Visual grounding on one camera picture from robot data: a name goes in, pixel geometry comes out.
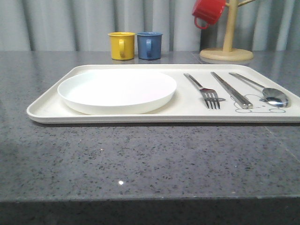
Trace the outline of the white round plate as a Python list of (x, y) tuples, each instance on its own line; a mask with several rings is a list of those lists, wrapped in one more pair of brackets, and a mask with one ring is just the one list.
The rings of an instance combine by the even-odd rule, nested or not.
[(166, 105), (176, 89), (173, 78), (154, 70), (101, 69), (66, 79), (57, 92), (84, 114), (142, 114)]

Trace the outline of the silver fork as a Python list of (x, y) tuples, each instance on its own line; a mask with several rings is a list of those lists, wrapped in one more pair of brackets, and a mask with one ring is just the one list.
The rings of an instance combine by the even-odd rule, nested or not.
[(215, 90), (203, 87), (191, 74), (184, 73), (184, 76), (189, 79), (199, 89), (203, 100), (209, 110), (220, 110), (220, 102), (218, 94)]

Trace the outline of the silver chopsticks pair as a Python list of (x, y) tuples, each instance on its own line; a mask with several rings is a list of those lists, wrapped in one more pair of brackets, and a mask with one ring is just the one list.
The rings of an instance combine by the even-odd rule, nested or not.
[(215, 72), (211, 72), (211, 75), (220, 83), (224, 90), (242, 109), (253, 108), (253, 104), (245, 96), (241, 95), (236, 89), (234, 89), (230, 84), (223, 80), (219, 75), (217, 75)]

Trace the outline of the silver spoon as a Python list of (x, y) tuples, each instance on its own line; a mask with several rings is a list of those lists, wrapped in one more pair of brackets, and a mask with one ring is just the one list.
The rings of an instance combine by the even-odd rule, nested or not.
[(255, 81), (253, 81), (249, 78), (246, 78), (235, 72), (229, 72), (229, 74), (262, 88), (262, 94), (264, 96), (264, 100), (269, 105), (276, 106), (276, 107), (282, 107), (282, 108), (289, 106), (289, 99), (288, 99), (287, 95), (285, 93), (283, 93), (282, 91), (275, 89), (275, 88), (265, 87)]

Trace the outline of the cream rabbit tray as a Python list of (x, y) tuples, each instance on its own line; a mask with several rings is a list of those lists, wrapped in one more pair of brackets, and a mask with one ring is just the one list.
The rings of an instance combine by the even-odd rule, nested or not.
[[(177, 89), (171, 100), (164, 106), (142, 114), (102, 114), (89, 115), (68, 107), (57, 92), (58, 86), (66, 79), (83, 72), (101, 69), (146, 69), (161, 72), (173, 78)], [(211, 75), (215, 72), (252, 104), (252, 109), (242, 109)], [(269, 105), (264, 100), (262, 88), (230, 75), (238, 73), (265, 87), (275, 88), (285, 93), (288, 107)], [(184, 73), (191, 74), (203, 87), (217, 92), (220, 110), (209, 110), (199, 89)], [(28, 116), (44, 124), (78, 123), (149, 123), (149, 122), (267, 122), (296, 123), (300, 120), (300, 98), (282, 86), (253, 70), (233, 64), (127, 64), (127, 65), (82, 65), (73, 68), (49, 90), (27, 108)]]

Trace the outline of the blue enamel mug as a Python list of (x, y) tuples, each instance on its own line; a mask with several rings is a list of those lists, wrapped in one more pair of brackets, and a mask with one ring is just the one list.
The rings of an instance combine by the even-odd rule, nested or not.
[(161, 58), (162, 33), (137, 33), (138, 58), (142, 60), (157, 60)]

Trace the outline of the yellow enamel mug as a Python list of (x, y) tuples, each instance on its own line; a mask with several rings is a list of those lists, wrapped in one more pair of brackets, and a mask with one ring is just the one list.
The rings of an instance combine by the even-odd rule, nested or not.
[(111, 32), (108, 36), (113, 60), (131, 60), (135, 57), (135, 33)]

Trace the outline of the wooden mug tree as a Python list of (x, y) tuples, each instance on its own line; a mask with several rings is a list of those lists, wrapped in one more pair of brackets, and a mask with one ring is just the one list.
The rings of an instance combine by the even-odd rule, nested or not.
[(249, 50), (233, 48), (233, 38), (236, 25), (238, 7), (246, 5), (252, 0), (230, 0), (226, 3), (228, 17), (225, 37), (222, 48), (206, 48), (200, 51), (200, 56), (210, 60), (244, 61), (253, 59), (253, 53)]

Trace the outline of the red mug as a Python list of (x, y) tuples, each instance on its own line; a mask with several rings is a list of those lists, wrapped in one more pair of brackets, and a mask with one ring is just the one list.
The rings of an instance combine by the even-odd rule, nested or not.
[(197, 0), (192, 9), (195, 26), (207, 29), (210, 25), (214, 25), (221, 17), (225, 7), (225, 0)]

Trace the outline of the grey curtain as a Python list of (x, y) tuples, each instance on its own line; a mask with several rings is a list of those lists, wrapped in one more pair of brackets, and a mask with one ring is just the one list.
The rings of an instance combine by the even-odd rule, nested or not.
[[(192, 0), (3, 0), (2, 51), (108, 51), (108, 33), (156, 31), (163, 51), (221, 47), (227, 13), (195, 27)], [(234, 46), (254, 51), (300, 48), (300, 3), (256, 0), (238, 8)]]

